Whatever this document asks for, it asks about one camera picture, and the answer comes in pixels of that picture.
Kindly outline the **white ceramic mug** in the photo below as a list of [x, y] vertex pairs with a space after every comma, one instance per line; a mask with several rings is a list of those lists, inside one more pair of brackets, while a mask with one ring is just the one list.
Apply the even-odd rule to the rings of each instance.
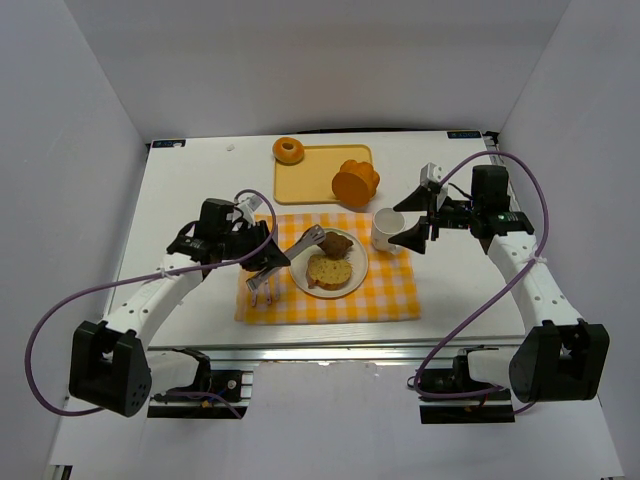
[[390, 243], [390, 238], [405, 229], [405, 218], [402, 213], [392, 208], [382, 208], [372, 217], [371, 243], [381, 252], [396, 253], [399, 247]]

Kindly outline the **brown chocolate muffin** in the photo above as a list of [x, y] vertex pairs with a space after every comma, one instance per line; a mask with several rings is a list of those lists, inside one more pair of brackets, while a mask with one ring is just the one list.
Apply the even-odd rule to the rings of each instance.
[[334, 231], [327, 231], [325, 239], [319, 244], [324, 254], [333, 260], [344, 259], [352, 246], [352, 240]]

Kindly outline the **sliced loaf bread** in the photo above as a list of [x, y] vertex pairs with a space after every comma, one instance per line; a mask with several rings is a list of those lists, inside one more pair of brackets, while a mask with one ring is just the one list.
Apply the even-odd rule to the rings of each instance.
[[309, 288], [335, 291], [349, 282], [352, 272], [351, 264], [344, 258], [332, 259], [323, 254], [314, 254], [307, 262], [307, 284]]

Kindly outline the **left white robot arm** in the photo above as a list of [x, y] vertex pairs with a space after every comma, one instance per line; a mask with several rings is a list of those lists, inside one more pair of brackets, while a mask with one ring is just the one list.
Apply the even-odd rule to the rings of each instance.
[[134, 416], [150, 397], [212, 396], [208, 357], [193, 349], [152, 353], [151, 340], [210, 272], [238, 264], [249, 272], [284, 267], [273, 221], [256, 220], [267, 199], [246, 189], [232, 201], [207, 199], [183, 226], [153, 274], [105, 319], [74, 332], [70, 394], [96, 407]]

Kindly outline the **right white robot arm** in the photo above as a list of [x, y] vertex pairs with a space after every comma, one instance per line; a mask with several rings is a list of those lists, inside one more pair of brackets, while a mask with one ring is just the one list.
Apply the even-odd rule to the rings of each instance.
[[447, 377], [436, 380], [420, 373], [415, 388], [425, 398], [482, 396], [496, 388], [510, 390], [523, 403], [594, 398], [609, 334], [603, 325], [584, 320], [537, 255], [532, 224], [511, 207], [507, 169], [474, 167], [471, 192], [463, 200], [449, 197], [444, 177], [433, 163], [422, 168], [419, 187], [394, 208], [422, 215], [414, 227], [393, 236], [391, 244], [425, 253], [427, 242], [436, 240], [440, 230], [469, 231], [503, 276], [526, 336], [513, 348], [462, 349]]

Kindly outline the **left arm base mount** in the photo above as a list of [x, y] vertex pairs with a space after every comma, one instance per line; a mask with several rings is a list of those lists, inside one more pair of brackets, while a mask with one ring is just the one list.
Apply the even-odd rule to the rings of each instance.
[[148, 355], [152, 375], [147, 416], [156, 419], [240, 420], [250, 398], [247, 373], [214, 369], [205, 353], [173, 349]]

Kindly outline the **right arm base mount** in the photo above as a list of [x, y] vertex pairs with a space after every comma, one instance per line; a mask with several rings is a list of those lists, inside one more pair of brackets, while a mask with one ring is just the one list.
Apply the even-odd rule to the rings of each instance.
[[509, 390], [482, 392], [489, 383], [472, 380], [468, 354], [475, 348], [460, 349], [447, 368], [427, 367], [418, 387], [438, 397], [419, 396], [420, 422], [423, 425], [506, 424], [515, 421]]

